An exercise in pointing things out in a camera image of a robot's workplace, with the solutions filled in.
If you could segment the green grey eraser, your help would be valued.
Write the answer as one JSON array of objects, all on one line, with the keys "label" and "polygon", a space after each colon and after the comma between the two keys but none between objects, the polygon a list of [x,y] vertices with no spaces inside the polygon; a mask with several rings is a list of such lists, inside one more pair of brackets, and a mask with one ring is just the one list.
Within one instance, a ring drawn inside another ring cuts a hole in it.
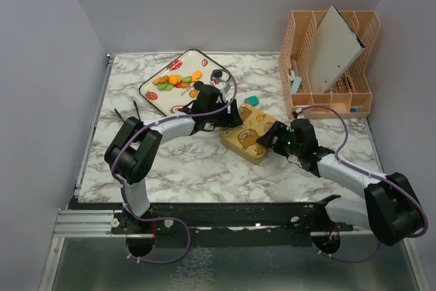
[{"label": "green grey eraser", "polygon": [[260,101],[259,98],[256,96],[250,96],[245,98],[245,103],[250,105],[250,106],[258,106]]}]

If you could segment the green cookie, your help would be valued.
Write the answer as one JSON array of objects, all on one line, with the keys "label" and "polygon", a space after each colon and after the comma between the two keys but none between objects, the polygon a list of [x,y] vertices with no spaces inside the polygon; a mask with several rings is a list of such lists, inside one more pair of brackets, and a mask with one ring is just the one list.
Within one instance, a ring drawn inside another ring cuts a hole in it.
[{"label": "green cookie", "polygon": [[181,82],[183,82],[183,83],[190,83],[191,82],[191,76],[184,76],[184,77],[182,77]]}]

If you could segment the white grey notebook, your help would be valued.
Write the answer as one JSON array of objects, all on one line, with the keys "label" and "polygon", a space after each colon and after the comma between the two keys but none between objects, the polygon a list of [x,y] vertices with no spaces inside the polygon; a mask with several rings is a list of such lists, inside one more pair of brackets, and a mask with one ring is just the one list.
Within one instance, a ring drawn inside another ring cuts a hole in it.
[{"label": "white grey notebook", "polygon": [[364,49],[343,15],[331,5],[313,38],[308,65],[311,91],[329,91]]}]

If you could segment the peach plastic desk organizer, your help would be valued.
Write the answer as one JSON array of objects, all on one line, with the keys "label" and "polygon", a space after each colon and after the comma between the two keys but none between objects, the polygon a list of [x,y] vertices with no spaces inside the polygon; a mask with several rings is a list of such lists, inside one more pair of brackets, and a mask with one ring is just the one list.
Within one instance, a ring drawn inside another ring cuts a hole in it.
[{"label": "peach plastic desk organizer", "polygon": [[379,34],[374,11],[293,11],[279,56],[287,116],[299,108],[329,119],[331,107],[347,119],[370,113],[365,67]]}]

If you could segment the strawberry pattern white tray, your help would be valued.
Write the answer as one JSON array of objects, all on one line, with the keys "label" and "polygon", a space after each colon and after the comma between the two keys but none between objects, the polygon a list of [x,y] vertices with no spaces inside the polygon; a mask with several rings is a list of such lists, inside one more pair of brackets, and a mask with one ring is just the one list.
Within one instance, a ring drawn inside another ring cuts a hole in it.
[{"label": "strawberry pattern white tray", "polygon": [[149,101],[158,111],[166,116],[174,114],[191,102],[188,93],[194,89],[194,83],[181,82],[182,77],[191,76],[200,70],[199,79],[204,84],[210,84],[213,70],[221,69],[218,62],[212,60],[199,50],[188,50],[158,71],[152,78],[139,87],[140,95]]}]

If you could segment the light blue eraser in organizer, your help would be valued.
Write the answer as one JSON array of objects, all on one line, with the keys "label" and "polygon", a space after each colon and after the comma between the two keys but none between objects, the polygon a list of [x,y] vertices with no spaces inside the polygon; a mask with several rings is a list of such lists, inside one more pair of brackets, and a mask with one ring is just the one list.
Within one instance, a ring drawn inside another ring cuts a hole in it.
[{"label": "light blue eraser in organizer", "polygon": [[292,93],[298,93],[298,90],[301,86],[302,78],[300,76],[295,77],[294,81],[292,82],[291,91]]}]

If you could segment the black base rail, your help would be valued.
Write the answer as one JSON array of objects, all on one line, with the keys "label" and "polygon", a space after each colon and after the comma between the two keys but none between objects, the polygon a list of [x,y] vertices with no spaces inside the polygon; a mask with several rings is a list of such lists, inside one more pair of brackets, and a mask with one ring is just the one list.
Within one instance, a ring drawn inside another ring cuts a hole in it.
[{"label": "black base rail", "polygon": [[73,202],[62,224],[83,237],[125,238],[141,252],[156,248],[309,247],[314,238],[339,245],[346,224],[328,218],[330,196],[319,202],[154,203],[141,220],[121,204]]}]

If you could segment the gold cookie tin box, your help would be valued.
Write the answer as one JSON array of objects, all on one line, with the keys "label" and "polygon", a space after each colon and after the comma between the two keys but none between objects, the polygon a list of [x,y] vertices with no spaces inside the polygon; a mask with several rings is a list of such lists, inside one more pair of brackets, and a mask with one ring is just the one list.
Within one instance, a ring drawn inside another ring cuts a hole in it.
[{"label": "gold cookie tin box", "polygon": [[252,164],[259,164],[267,153],[267,149],[257,143],[258,138],[256,132],[250,134],[248,131],[241,135],[220,135],[220,141],[225,147]]}]

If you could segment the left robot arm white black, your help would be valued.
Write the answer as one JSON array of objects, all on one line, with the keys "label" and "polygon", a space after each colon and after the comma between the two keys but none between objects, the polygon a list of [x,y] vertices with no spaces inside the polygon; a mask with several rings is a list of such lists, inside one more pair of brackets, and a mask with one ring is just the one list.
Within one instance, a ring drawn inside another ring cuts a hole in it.
[{"label": "left robot arm white black", "polygon": [[104,155],[112,177],[121,185],[123,206],[129,213],[127,225],[137,233],[150,225],[147,211],[146,176],[159,147],[177,138],[192,136],[212,127],[238,127],[242,120],[236,97],[229,100],[217,86],[202,85],[197,98],[174,114],[145,123],[135,117],[124,121]]}]

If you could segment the silver tin lid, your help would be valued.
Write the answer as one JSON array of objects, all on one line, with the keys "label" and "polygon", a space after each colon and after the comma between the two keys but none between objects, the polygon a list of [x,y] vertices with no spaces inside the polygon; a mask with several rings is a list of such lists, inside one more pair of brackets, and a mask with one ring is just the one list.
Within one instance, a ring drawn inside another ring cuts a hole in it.
[{"label": "silver tin lid", "polygon": [[260,137],[263,136],[277,120],[275,117],[248,104],[243,104],[238,111],[243,124],[238,127],[222,129],[220,135],[241,135],[243,132],[248,131],[250,134],[256,132]]}]

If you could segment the orange cookie top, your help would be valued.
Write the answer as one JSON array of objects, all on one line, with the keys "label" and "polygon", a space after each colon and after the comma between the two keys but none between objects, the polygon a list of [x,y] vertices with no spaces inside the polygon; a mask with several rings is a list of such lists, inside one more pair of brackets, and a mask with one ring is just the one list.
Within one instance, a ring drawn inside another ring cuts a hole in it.
[{"label": "orange cookie top", "polygon": [[202,72],[200,70],[197,70],[191,75],[191,80],[193,82],[196,82],[196,81],[199,81],[199,79],[201,79],[201,77],[202,77]]}]

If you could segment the black sandwich cookie far right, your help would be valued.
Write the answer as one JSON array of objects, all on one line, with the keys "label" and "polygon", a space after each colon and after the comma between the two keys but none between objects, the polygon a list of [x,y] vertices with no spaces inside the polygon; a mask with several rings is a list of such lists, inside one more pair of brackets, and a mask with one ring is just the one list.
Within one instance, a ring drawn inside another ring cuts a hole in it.
[{"label": "black sandwich cookie far right", "polygon": [[212,80],[220,80],[222,78],[222,70],[216,69],[213,70],[212,74],[211,74],[211,79]]}]

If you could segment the yellow swirl butter cookie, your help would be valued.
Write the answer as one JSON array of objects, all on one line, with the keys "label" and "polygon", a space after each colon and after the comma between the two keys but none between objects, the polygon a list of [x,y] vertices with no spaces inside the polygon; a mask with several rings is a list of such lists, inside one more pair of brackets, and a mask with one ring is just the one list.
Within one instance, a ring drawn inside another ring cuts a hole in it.
[{"label": "yellow swirl butter cookie", "polygon": [[195,99],[195,98],[197,98],[198,93],[199,93],[198,90],[192,89],[192,90],[188,93],[188,95],[189,95],[190,98]]}]

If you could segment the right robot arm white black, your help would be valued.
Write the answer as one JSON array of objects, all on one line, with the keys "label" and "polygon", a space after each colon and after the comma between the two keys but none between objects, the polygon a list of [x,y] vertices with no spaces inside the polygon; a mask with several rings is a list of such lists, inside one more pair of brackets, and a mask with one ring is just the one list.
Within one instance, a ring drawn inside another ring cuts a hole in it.
[{"label": "right robot arm white black", "polygon": [[367,171],[319,145],[308,119],[295,119],[289,125],[275,122],[257,139],[258,144],[284,157],[297,157],[303,170],[331,180],[361,197],[361,201],[337,198],[313,213],[313,223],[329,230],[345,223],[371,230],[384,245],[416,236],[428,226],[427,219],[407,178]]}]

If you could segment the metal tweezers black tips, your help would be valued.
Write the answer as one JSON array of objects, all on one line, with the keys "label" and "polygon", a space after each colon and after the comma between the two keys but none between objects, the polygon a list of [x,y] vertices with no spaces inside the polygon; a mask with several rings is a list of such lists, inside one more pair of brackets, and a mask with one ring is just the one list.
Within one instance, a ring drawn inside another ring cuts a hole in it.
[{"label": "metal tweezers black tips", "polygon": [[[133,107],[135,110],[135,114],[136,114],[136,118],[137,120],[141,120],[141,116],[140,116],[140,111],[139,111],[139,106],[136,100],[132,101],[133,103]],[[113,108],[113,112],[115,113],[116,117],[118,119],[120,119],[122,122],[125,122],[125,120],[128,118],[128,114],[132,114],[133,112],[130,110],[129,112],[125,112],[125,111],[120,111],[117,108]]]}]

